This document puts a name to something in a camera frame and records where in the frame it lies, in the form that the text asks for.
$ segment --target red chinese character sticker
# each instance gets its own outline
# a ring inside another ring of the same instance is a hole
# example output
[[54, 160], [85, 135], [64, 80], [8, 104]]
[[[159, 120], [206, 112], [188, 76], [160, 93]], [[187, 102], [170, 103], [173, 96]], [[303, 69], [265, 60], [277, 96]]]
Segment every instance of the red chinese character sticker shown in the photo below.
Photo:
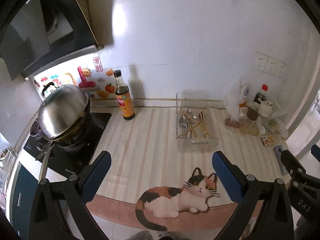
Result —
[[93, 57], [93, 62], [97, 72], [102, 72], [103, 68], [102, 68], [100, 57]]

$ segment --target kitchen utensil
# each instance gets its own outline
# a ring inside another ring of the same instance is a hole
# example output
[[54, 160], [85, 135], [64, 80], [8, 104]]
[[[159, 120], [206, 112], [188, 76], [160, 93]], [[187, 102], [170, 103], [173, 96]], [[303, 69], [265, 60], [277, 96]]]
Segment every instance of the kitchen utensil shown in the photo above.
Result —
[[202, 120], [203, 120], [203, 124], [204, 124], [204, 129], [205, 129], [205, 137], [209, 138], [209, 134], [207, 132], [208, 128], [207, 128], [207, 121], [206, 121], [206, 118], [205, 118], [205, 114], [204, 114], [204, 112], [201, 112], [201, 114], [202, 114]]
[[182, 132], [185, 133], [188, 123], [187, 123], [187, 119], [182, 115], [179, 118], [179, 126], [182, 128]]
[[[184, 115], [186, 115], [188, 118], [192, 118], [190, 115], [188, 115], [185, 111], [183, 111]], [[195, 124], [197, 126], [199, 126], [201, 128], [201, 130], [203, 130], [204, 132], [207, 133], [207, 131], [200, 125], [199, 122], [195, 121]]]
[[192, 115], [191, 109], [187, 109], [186, 113], [187, 113], [188, 115]]
[[[198, 118], [197, 118], [195, 115], [191, 115], [191, 118], [188, 118], [188, 121], [190, 122], [191, 127], [192, 127], [192, 126], [198, 121]], [[196, 135], [196, 133], [195, 133], [195, 130], [192, 130], [192, 131], [190, 132], [190, 138], [192, 138], [192, 132], [193, 132], [195, 138], [197, 138], [197, 135]]]
[[44, 179], [45, 176], [47, 175], [50, 152], [51, 152], [52, 148], [55, 146], [55, 144], [56, 144], [56, 142], [51, 140], [46, 146], [44, 158], [43, 158], [41, 168], [40, 168], [40, 173], [39, 173], [39, 180], [38, 180], [39, 182], [41, 181], [41, 179]]
[[[44, 87], [43, 95], [50, 85], [54, 85], [54, 83], [50, 82]], [[89, 98], [75, 85], [68, 84], [57, 88], [42, 103], [39, 108], [38, 122], [43, 137], [49, 142], [39, 146], [42, 147], [42, 153], [36, 160], [44, 155], [39, 181], [46, 176], [50, 152], [55, 144], [68, 141], [73, 137], [80, 137], [83, 133], [81, 127], [85, 124], [89, 115]]]
[[[51, 86], [48, 83], [42, 95]], [[67, 84], [58, 87], [41, 104], [38, 111], [38, 122], [43, 134], [48, 138], [56, 138], [70, 128], [80, 117], [89, 102], [88, 96], [77, 86]]]
[[203, 120], [203, 112], [200, 112], [199, 113], [199, 120], [201, 122], [201, 125], [204, 126], [204, 129], [205, 129], [205, 125], [204, 125], [204, 120]]
[[194, 128], [196, 128], [199, 125], [199, 123], [196, 126], [191, 127], [190, 129], [188, 129], [187, 131], [185, 131], [184, 133], [180, 134], [179, 136], [176, 137], [176, 139], [181, 138], [183, 135], [188, 134], [188, 132], [192, 131]]

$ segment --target stainless steel pot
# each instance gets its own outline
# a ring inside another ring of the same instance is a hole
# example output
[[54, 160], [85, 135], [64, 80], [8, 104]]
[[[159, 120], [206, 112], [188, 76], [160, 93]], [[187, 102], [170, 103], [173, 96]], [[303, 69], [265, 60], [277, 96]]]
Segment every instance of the stainless steel pot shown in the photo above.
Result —
[[[53, 82], [47, 84], [44, 92]], [[41, 104], [38, 111], [38, 123], [44, 137], [49, 141], [44, 146], [39, 182], [47, 173], [48, 160], [57, 141], [68, 139], [77, 133], [90, 112], [89, 97], [75, 85], [64, 85], [53, 91]]]
[[[53, 82], [42, 90], [42, 96]], [[85, 115], [89, 97], [75, 85], [64, 85], [53, 91], [41, 104], [38, 111], [38, 122], [48, 139], [60, 136], [80, 117]]]

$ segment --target white wall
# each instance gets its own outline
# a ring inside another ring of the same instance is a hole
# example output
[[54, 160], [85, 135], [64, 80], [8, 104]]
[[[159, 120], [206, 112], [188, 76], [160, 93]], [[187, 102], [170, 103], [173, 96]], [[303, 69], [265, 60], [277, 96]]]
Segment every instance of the white wall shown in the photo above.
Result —
[[[100, 53], [104, 68], [120, 68], [128, 81], [127, 66], [136, 65], [144, 92], [135, 97], [145, 98], [204, 89], [221, 100], [244, 75], [252, 95], [266, 83], [271, 97], [286, 101], [313, 26], [294, 0], [89, 0], [89, 8], [98, 41], [108, 44]], [[252, 69], [257, 51], [285, 62], [288, 74]]]
[[20, 75], [11, 81], [0, 58], [0, 133], [11, 145], [16, 145], [41, 102], [32, 81], [24, 82]]

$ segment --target cat ear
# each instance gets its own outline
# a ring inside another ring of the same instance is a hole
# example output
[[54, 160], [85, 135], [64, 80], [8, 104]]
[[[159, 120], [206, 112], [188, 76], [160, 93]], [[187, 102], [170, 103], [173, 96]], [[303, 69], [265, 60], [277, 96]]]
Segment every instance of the cat ear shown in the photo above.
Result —
[[201, 169], [196, 167], [192, 173], [192, 176], [202, 175]]
[[211, 179], [214, 183], [216, 183], [218, 178], [217, 173], [210, 174], [208, 178]]

